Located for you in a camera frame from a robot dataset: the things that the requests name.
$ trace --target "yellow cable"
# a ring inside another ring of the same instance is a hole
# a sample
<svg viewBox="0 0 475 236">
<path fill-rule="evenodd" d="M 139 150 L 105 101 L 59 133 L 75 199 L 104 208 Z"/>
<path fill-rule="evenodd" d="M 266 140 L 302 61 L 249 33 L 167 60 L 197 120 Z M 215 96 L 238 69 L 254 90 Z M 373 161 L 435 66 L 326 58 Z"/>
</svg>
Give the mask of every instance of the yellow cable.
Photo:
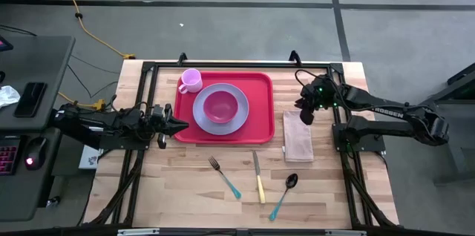
<svg viewBox="0 0 475 236">
<path fill-rule="evenodd" d="M 62 94 L 61 92 L 58 92 L 58 94 L 65 98 L 65 100 L 71 102 L 71 103 L 74 103 L 74 101 L 72 99 L 69 99 L 66 95 Z M 87 105 L 87 104 L 84 104 L 84 103 L 76 103 L 76 105 L 78 106 L 82 106 L 82 107 L 95 107 L 95 105 Z"/>
<path fill-rule="evenodd" d="M 81 12 L 79 12 L 79 7 L 77 6 L 77 3 L 76 3 L 76 0 L 72 0 L 73 3 L 74 3 L 74 7 L 76 8 L 76 13 L 78 14 L 81 14 Z M 106 42 L 102 41 L 101 39 L 99 39 L 97 36 L 93 35 L 91 32 L 89 32 L 86 27 L 84 26 L 84 24 L 82 23 L 82 14 L 81 16 L 76 16 L 77 19 L 79 20 L 79 23 L 81 24 L 81 27 L 82 29 L 84 30 L 84 32 L 86 32 L 89 36 L 91 36 L 93 39 L 97 40 L 98 42 L 104 44 L 105 46 L 109 47 L 111 50 L 113 50 L 114 52 L 116 52 L 117 54 L 119 54 L 123 59 L 134 59 L 135 58 L 135 55 L 134 54 L 124 54 L 124 53 L 121 53 L 120 51 L 118 51 L 117 49 L 115 49 L 114 47 L 110 46 L 109 44 L 107 44 Z"/>
</svg>

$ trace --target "keyboard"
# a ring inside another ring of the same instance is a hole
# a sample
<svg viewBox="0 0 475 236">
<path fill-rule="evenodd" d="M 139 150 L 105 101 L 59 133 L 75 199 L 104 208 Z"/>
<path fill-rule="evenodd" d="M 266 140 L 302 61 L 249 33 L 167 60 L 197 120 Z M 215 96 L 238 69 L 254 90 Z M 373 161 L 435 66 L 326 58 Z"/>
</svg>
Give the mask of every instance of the keyboard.
<svg viewBox="0 0 475 236">
<path fill-rule="evenodd" d="M 21 141 L 20 136 L 0 137 L 0 176 L 15 174 Z"/>
</svg>

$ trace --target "teal handle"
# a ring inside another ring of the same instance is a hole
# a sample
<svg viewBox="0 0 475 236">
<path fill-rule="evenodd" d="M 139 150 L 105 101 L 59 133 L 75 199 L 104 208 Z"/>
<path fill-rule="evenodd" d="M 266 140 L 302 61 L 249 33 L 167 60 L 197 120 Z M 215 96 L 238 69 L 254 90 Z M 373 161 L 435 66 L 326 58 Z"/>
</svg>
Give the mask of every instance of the teal handle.
<svg viewBox="0 0 475 236">
<path fill-rule="evenodd" d="M 228 180 L 228 178 L 223 173 L 221 173 L 221 174 L 224 177 L 224 180 L 228 184 L 229 188 L 231 188 L 232 193 L 235 194 L 236 199 L 240 199 L 240 192 L 231 184 L 231 182 Z"/>
<path fill-rule="evenodd" d="M 281 207 L 282 201 L 284 200 L 284 196 L 285 196 L 285 193 L 284 193 L 284 195 L 282 195 L 281 200 L 280 200 L 280 201 L 277 203 L 277 205 L 275 206 L 274 211 L 272 211 L 272 213 L 270 214 L 269 219 L 270 219 L 271 221 L 274 221 L 275 218 L 277 217 L 277 212 L 279 212 L 279 208 Z"/>
</svg>

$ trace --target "computer mouse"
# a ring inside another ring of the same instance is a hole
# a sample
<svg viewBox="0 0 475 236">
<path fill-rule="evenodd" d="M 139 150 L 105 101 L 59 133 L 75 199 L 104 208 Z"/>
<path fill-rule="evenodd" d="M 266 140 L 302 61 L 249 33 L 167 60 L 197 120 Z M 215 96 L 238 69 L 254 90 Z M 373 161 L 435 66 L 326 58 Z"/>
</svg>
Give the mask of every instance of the computer mouse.
<svg viewBox="0 0 475 236">
<path fill-rule="evenodd" d="M 30 140 L 24 150 L 24 164 L 28 170 L 38 170 L 45 163 L 48 140 L 44 137 L 36 137 Z"/>
</svg>

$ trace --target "fork tines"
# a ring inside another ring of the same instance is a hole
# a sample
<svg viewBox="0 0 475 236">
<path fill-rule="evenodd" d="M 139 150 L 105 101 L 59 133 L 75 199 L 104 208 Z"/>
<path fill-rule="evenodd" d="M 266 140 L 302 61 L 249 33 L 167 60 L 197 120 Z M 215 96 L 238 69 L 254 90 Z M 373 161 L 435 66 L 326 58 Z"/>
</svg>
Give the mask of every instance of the fork tines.
<svg viewBox="0 0 475 236">
<path fill-rule="evenodd" d="M 219 169 L 220 164 L 217 163 L 217 160 L 216 160 L 213 156 L 211 156 L 210 158 L 208 158 L 208 161 L 209 161 L 209 163 L 211 164 L 211 166 L 212 166 L 215 170 L 218 170 L 218 169 Z"/>
</svg>

